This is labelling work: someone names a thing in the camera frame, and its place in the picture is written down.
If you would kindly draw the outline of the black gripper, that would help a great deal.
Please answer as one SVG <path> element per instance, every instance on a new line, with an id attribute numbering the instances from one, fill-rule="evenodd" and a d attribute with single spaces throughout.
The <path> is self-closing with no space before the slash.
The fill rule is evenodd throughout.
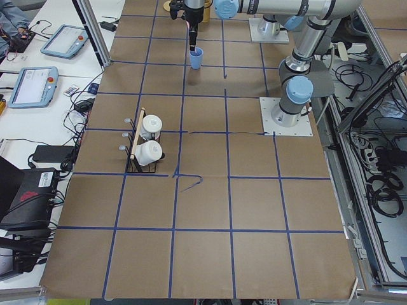
<path id="1" fill-rule="evenodd" d="M 202 22 L 204 15 L 203 8 L 186 8 L 185 9 L 185 20 L 189 24 L 189 42 L 190 42 L 190 51 L 195 52 L 197 45 L 197 36 L 198 36 L 198 24 Z"/>

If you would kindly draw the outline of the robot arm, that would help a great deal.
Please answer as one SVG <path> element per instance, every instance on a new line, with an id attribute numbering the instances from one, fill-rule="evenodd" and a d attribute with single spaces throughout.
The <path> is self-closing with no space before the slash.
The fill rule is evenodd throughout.
<path id="1" fill-rule="evenodd" d="M 314 56 L 328 50 L 330 35 L 339 22 L 308 17 L 302 30 L 294 35 L 294 49 L 279 66 L 282 96 L 272 110 L 272 118 L 278 125 L 288 128 L 297 125 L 307 102 L 334 93 L 329 69 Z"/>
<path id="2" fill-rule="evenodd" d="M 308 16 L 309 24 L 303 29 L 301 41 L 296 43 L 294 53 L 303 58 L 311 57 L 330 21 L 341 19 L 355 11 L 360 1 L 214 1 L 216 14 L 222 19 L 231 19 L 238 13 L 253 15 Z M 311 23 L 321 26 L 314 29 Z"/>

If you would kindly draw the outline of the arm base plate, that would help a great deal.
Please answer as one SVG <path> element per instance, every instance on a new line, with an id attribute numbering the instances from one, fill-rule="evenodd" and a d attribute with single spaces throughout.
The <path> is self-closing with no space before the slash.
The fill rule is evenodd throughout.
<path id="1" fill-rule="evenodd" d="M 289 44 L 286 30 L 280 28 L 276 21 L 266 21 L 264 18 L 250 18 L 249 29 L 252 43 Z"/>
<path id="2" fill-rule="evenodd" d="M 312 137 L 308 111 L 304 105 L 298 114 L 287 114 L 280 108 L 280 98 L 259 99 L 263 133 L 268 136 Z"/>

